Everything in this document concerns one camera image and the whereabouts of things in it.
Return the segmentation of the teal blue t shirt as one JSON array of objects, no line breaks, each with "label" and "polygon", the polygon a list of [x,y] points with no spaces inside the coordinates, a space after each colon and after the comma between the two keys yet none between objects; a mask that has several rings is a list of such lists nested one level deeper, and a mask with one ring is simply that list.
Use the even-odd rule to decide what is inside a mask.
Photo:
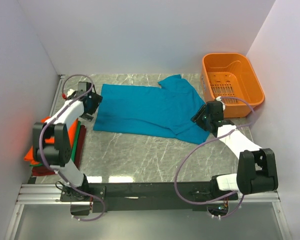
[{"label": "teal blue t shirt", "polygon": [[171,138],[199,145],[209,132],[192,122],[204,101],[181,75],[157,86],[104,84],[94,131]]}]

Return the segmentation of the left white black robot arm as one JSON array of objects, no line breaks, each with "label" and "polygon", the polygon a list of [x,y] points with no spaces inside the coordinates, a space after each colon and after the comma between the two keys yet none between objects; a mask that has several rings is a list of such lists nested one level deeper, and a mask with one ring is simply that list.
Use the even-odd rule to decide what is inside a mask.
[{"label": "left white black robot arm", "polygon": [[37,122],[32,129],[33,158],[59,175],[65,185],[72,189],[78,201],[90,195],[87,177],[79,171],[72,159],[69,129],[82,118],[93,120],[103,97],[96,93],[92,82],[80,81],[77,90],[64,95],[62,108],[45,122]]}]

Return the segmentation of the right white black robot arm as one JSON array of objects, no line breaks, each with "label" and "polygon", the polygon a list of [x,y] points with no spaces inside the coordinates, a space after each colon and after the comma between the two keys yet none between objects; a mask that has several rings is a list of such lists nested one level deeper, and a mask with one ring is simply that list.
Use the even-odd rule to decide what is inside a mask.
[{"label": "right white black robot arm", "polygon": [[209,187],[212,198],[220,200],[227,191],[244,195],[275,191],[279,181],[275,153],[253,143],[231,120],[224,118],[226,106],[220,100],[203,104],[191,121],[224,143],[238,158],[237,172],[214,177]]}]

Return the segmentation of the orange plastic basket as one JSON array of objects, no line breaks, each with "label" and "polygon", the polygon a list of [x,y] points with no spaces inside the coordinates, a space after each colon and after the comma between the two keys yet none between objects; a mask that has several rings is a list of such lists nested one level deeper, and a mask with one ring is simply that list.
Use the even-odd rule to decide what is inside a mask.
[{"label": "orange plastic basket", "polygon": [[264,91],[250,61],[240,53],[209,53],[202,58],[200,82],[205,101],[226,97],[225,118],[245,118],[265,100]]}]

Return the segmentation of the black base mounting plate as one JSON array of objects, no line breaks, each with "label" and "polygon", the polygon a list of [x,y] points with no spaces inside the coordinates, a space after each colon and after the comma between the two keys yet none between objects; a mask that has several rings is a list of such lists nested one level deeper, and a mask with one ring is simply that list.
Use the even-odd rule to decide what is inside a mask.
[{"label": "black base mounting plate", "polygon": [[[222,201],[230,191],[221,191],[215,182],[178,182],[179,193],[191,202],[206,202],[216,198]],[[173,182],[144,183],[90,183],[88,192],[101,198],[105,211],[150,211],[150,210],[192,210],[207,211],[208,205],[190,204],[178,197]],[[101,213],[103,205],[89,196],[81,195],[69,187],[63,187],[60,195],[62,203],[78,202],[79,207],[72,207],[76,216],[88,215],[89,204],[93,213]]]}]

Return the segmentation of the folded orange t shirt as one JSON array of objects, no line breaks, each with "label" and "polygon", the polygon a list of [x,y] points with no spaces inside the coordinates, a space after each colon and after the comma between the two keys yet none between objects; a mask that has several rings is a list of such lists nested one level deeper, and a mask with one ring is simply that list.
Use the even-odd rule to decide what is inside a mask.
[{"label": "folded orange t shirt", "polygon": [[[79,120],[77,118],[68,130],[68,137],[69,137],[69,143],[70,143],[71,148],[73,147],[74,142],[75,142],[78,123],[79,123]],[[30,150],[28,151],[28,153],[25,155],[24,161],[29,162],[30,166],[32,166],[32,167],[39,167],[39,166],[43,165],[42,163],[40,163],[34,159],[33,147],[31,147]]]}]

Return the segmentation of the folded dark red t shirt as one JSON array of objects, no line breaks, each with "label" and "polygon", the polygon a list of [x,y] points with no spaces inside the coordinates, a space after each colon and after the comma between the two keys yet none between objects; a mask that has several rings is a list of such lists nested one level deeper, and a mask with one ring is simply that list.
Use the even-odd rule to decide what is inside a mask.
[{"label": "folded dark red t shirt", "polygon": [[[75,152],[75,166],[79,169],[82,159],[82,152],[84,147],[84,142],[86,138],[87,129],[84,125],[81,125],[76,152]],[[33,177],[44,177],[44,176],[51,176],[55,175],[54,171],[48,170],[45,166],[34,166],[31,170]]]}]

